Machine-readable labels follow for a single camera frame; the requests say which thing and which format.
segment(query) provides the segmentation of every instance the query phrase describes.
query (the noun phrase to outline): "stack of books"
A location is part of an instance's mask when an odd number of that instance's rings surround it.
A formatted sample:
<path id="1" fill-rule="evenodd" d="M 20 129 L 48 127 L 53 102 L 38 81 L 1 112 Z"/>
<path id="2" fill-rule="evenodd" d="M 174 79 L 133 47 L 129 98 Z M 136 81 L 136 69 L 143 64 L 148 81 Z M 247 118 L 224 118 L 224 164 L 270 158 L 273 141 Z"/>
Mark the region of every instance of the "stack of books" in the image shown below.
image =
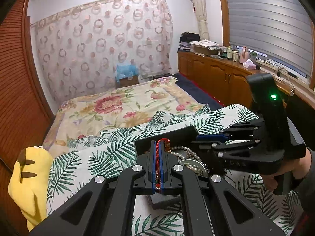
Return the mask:
<path id="1" fill-rule="evenodd" d="M 178 50 L 181 52 L 189 52 L 191 49 L 190 44 L 188 42 L 180 42 Z"/>

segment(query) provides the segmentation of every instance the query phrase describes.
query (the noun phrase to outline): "pink thermos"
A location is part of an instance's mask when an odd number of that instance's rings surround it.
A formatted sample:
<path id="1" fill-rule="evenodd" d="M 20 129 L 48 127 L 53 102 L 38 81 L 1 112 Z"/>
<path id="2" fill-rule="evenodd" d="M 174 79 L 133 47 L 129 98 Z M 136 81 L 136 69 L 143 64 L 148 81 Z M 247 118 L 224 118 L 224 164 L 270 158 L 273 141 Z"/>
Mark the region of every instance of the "pink thermos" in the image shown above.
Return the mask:
<path id="1" fill-rule="evenodd" d="M 239 55 L 239 62 L 240 63 L 245 63 L 249 59 L 249 52 L 248 52 L 248 47 L 244 46 L 242 52 Z"/>

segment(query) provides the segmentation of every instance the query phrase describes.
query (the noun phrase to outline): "beige curtain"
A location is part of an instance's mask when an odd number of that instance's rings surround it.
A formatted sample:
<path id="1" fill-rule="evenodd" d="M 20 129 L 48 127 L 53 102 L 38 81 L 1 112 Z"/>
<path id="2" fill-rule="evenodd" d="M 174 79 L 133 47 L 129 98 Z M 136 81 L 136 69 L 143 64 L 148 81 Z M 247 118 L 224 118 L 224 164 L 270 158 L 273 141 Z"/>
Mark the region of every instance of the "beige curtain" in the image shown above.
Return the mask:
<path id="1" fill-rule="evenodd" d="M 165 0 L 99 0 L 35 28 L 45 80 L 59 103 L 115 87 L 118 65 L 135 65 L 142 78 L 171 72 L 173 23 Z"/>
<path id="2" fill-rule="evenodd" d="M 209 40 L 209 32 L 207 25 L 207 10 L 206 10 L 206 1 L 205 0 L 193 0 L 196 16 L 198 20 L 199 35 L 201 40 Z"/>

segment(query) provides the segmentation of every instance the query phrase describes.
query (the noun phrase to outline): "wooden louvered door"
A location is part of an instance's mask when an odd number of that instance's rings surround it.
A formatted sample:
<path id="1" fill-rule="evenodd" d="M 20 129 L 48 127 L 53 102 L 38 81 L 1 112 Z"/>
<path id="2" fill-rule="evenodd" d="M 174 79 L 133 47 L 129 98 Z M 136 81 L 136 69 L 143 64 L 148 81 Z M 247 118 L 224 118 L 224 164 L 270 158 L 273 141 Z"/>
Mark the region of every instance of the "wooden louvered door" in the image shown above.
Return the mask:
<path id="1" fill-rule="evenodd" d="M 20 235 L 27 234 L 26 219 L 7 186 L 19 152 L 41 145 L 52 115 L 30 57 L 27 4 L 17 0 L 0 25 L 0 214 Z"/>

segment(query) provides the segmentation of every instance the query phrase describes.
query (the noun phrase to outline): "floral bedspread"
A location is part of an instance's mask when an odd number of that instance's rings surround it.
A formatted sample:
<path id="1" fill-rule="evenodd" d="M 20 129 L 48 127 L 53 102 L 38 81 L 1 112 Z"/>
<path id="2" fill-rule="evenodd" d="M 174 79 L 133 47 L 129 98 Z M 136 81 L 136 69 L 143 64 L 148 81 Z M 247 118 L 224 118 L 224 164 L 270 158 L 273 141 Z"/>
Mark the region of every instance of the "floral bedspread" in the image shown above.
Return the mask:
<path id="1" fill-rule="evenodd" d="M 68 143 L 101 131 L 130 128 L 151 120 L 156 111 L 185 114 L 203 105 L 178 87 L 172 76 L 64 102 L 43 143 L 55 158 Z"/>
<path id="2" fill-rule="evenodd" d="M 211 111 L 208 105 L 195 113 L 171 114 L 158 111 L 149 122 L 130 128 L 107 129 L 100 136 L 86 136 L 68 142 L 69 153 L 57 157 L 51 167 L 47 214 L 50 215 L 78 192 L 94 176 L 107 178 L 120 174 L 136 163 L 133 142 L 168 131 L 194 126 L 200 134 L 214 134 L 231 123 L 257 118 L 241 105 L 231 105 Z M 297 223 L 302 208 L 296 192 L 275 196 L 268 191 L 257 174 L 227 171 L 225 180 L 251 201 L 262 213 L 289 235 Z M 183 236 L 180 205 L 153 210 L 147 196 L 136 196 L 132 236 Z"/>

